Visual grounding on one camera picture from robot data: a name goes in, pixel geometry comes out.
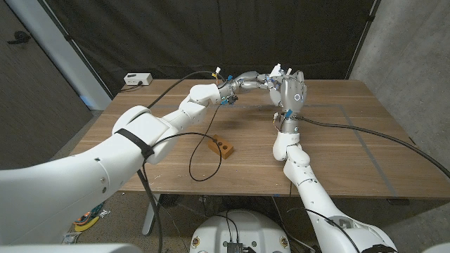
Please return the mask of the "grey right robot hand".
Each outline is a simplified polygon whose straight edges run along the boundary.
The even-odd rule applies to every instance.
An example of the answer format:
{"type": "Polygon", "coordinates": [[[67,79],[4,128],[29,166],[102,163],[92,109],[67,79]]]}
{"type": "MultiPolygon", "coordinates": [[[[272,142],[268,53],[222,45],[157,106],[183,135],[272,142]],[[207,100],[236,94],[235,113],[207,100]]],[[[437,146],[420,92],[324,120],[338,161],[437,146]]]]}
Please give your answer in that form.
{"type": "Polygon", "coordinates": [[[274,105],[281,107],[279,131],[285,134],[298,133],[300,110],[307,97],[307,86],[301,70],[294,74],[271,77],[274,87],[270,89],[274,105]]]}

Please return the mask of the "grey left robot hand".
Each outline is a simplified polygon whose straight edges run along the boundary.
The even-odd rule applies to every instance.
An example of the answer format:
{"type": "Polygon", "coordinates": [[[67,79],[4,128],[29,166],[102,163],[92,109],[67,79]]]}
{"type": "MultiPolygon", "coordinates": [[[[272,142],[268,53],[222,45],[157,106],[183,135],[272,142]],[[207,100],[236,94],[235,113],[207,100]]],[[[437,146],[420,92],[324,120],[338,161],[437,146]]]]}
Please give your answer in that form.
{"type": "Polygon", "coordinates": [[[268,74],[260,74],[256,71],[244,72],[234,79],[226,81],[219,87],[222,98],[229,99],[252,89],[275,90],[275,82],[268,74]]]}

